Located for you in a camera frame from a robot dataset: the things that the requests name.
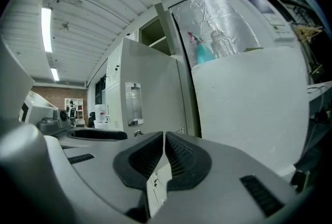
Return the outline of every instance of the ceiling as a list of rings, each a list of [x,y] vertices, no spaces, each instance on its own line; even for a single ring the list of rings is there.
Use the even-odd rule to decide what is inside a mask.
[[[42,6],[51,7],[52,53],[45,53]],[[84,83],[120,33],[153,6],[153,0],[12,0],[1,20],[5,43],[38,81]]]

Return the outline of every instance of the white wall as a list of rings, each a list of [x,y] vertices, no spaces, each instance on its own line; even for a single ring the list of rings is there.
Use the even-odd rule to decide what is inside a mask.
[[[105,63],[99,68],[96,75],[92,78],[89,86],[88,86],[88,116],[92,111],[94,111],[95,106],[95,84],[100,81],[100,78],[102,78],[106,74],[107,69],[107,60]]]

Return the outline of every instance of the white cabinet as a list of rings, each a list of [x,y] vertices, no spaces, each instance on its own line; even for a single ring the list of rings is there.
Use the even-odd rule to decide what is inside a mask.
[[[113,86],[119,81],[120,75],[120,46],[116,47],[107,59],[106,88]]]
[[[128,137],[135,131],[186,132],[181,83],[176,60],[141,43],[124,38],[108,58],[106,110],[109,128]],[[141,117],[144,122],[129,122],[126,83],[140,87]]]
[[[113,85],[106,89],[106,112],[108,115],[108,128],[110,130],[122,130],[121,105],[119,105],[119,85]]]

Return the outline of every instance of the black vent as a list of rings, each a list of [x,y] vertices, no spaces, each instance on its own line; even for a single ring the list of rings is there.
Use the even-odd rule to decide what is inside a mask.
[[[172,177],[180,176],[190,169],[195,162],[193,151],[171,137],[167,137],[165,148],[172,168]]]
[[[82,162],[82,161],[86,161],[86,160],[90,160],[93,159],[94,156],[91,154],[85,154],[85,155],[81,155],[81,156],[76,156],[76,157],[72,157],[72,158],[68,158],[70,164],[75,164],[78,162]]]
[[[244,176],[240,181],[267,217],[283,207],[283,204],[255,176]]]
[[[126,186],[146,190],[146,182],[162,156],[163,136],[156,132],[136,138],[138,144],[115,156],[113,168]]]
[[[210,172],[210,155],[185,138],[188,135],[166,132],[165,152],[171,165],[172,179],[167,191],[189,190],[199,184]]]
[[[130,155],[129,164],[148,180],[162,156],[160,151],[162,145],[163,139],[160,136]]]

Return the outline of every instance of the fluorescent ceiling light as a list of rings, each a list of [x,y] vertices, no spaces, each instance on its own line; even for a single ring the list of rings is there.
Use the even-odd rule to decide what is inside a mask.
[[[52,52],[51,45],[51,15],[52,10],[43,7],[41,9],[41,33],[43,35],[44,49],[46,52]]]
[[[52,75],[55,81],[59,81],[58,71],[56,68],[51,68]]]

